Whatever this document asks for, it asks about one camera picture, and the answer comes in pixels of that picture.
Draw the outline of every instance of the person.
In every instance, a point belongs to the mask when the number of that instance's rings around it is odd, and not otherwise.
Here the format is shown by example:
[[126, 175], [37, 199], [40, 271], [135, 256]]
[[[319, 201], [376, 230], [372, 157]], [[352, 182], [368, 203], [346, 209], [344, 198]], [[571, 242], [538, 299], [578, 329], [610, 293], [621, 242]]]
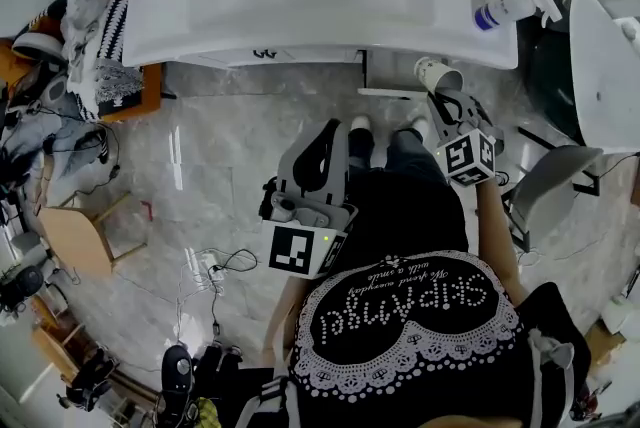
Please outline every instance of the person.
[[475, 256], [428, 130], [394, 132], [371, 169], [370, 121], [352, 124], [358, 215], [328, 277], [289, 279], [265, 337], [273, 366], [284, 326], [303, 428], [555, 427], [585, 382], [589, 350], [558, 288], [520, 282], [497, 183], [475, 187]]

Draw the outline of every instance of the cardboard box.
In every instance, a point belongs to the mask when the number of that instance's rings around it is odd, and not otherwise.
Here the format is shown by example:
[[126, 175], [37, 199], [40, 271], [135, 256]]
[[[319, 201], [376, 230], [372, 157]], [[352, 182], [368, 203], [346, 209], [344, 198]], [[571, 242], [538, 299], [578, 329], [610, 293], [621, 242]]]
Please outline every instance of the cardboard box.
[[611, 352], [626, 341], [622, 334], [610, 334], [602, 320], [594, 323], [584, 338], [591, 351], [589, 374], [608, 364], [611, 360]]

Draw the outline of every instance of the wooden chair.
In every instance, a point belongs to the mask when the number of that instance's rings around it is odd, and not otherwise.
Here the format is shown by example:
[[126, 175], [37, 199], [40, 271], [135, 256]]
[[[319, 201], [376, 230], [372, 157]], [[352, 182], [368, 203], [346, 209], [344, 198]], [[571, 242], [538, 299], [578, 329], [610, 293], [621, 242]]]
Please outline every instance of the wooden chair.
[[110, 276], [113, 268], [125, 258], [147, 246], [142, 243], [114, 258], [101, 222], [129, 196], [125, 193], [102, 214], [93, 218], [82, 209], [65, 208], [75, 194], [57, 208], [42, 208], [38, 219], [44, 227], [53, 252], [67, 265], [97, 277]]

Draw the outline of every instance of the black and white striped fabric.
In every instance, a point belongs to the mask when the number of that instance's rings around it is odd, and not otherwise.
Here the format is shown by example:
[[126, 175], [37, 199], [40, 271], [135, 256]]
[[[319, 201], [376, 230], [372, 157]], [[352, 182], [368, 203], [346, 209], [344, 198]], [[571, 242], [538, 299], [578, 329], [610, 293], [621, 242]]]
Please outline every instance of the black and white striped fabric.
[[124, 39], [124, 23], [127, 18], [129, 0], [109, 0], [107, 5], [107, 23], [102, 35], [102, 43], [98, 58], [122, 60], [122, 43]]
[[87, 122], [97, 122], [100, 120], [100, 117], [97, 113], [93, 113], [84, 106], [82, 102], [82, 98], [78, 94], [73, 94], [76, 98], [76, 104], [78, 105], [78, 112], [80, 113], [80, 117]]

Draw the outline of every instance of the white sneaker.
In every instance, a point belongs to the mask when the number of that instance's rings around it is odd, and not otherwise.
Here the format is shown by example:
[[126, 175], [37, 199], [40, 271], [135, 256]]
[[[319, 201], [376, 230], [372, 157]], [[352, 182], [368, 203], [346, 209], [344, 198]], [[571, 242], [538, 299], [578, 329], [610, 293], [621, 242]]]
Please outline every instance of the white sneaker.
[[426, 117], [422, 115], [420, 117], [416, 117], [413, 119], [413, 122], [411, 122], [411, 127], [420, 133], [420, 136], [422, 136], [422, 143], [427, 141], [431, 125]]
[[371, 119], [367, 115], [356, 115], [351, 122], [351, 131], [354, 129], [371, 131]]

